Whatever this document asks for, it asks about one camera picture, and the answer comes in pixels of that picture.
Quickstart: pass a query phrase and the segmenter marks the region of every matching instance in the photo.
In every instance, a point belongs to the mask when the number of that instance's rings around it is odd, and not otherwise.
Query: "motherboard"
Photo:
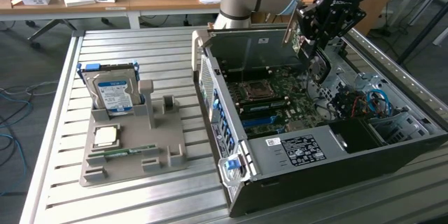
[[[248,139],[313,128],[330,118],[316,111],[292,67],[224,75]]]

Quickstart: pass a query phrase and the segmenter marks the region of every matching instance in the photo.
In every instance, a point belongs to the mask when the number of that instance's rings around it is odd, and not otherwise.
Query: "white cable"
[[[14,93],[5,91],[4,88],[0,88],[0,90],[1,90],[2,92],[5,92],[8,95],[14,95],[14,94],[22,94],[22,93],[26,93],[26,94],[29,94],[29,95],[32,94],[33,96],[41,96],[41,95],[53,94],[53,93],[56,92],[56,90],[53,90],[53,91],[50,91],[50,92],[45,92],[45,93],[30,93],[30,91],[34,90],[36,88],[41,87],[41,86],[45,86],[45,85],[49,85],[49,84],[56,84],[56,83],[58,83],[58,81],[56,81],[56,80],[54,80],[54,81],[44,81],[44,82],[38,83],[38,84],[34,84],[34,85],[28,86],[22,91],[20,91],[20,92],[14,92]]]

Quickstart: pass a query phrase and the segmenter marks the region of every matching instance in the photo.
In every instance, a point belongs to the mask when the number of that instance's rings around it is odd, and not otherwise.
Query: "chair wheel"
[[[40,49],[40,43],[37,43],[37,42],[30,42],[29,46],[30,46],[33,49]]]
[[[25,21],[25,24],[26,24],[29,27],[36,27],[36,23],[34,23],[33,21],[26,20],[26,21]]]
[[[106,18],[101,18],[101,22],[102,22],[104,25],[109,25],[110,24],[110,22],[109,22],[109,20]]]

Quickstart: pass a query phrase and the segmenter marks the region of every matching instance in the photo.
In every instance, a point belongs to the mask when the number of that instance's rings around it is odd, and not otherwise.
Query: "cpu socket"
[[[249,100],[260,100],[274,97],[268,81],[248,81],[242,83],[242,88]]]

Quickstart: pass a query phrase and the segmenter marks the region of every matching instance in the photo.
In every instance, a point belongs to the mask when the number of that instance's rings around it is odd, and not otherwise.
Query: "aluminum workbench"
[[[420,156],[392,175],[252,215],[228,217],[192,81],[190,34],[204,28],[105,30],[73,35],[20,223],[376,224],[416,223],[445,213],[448,145]],[[154,81],[153,99],[164,94],[178,99],[189,166],[154,177],[82,188],[80,164],[92,100],[74,73],[76,63],[126,63],[133,59],[141,66],[141,79]]]

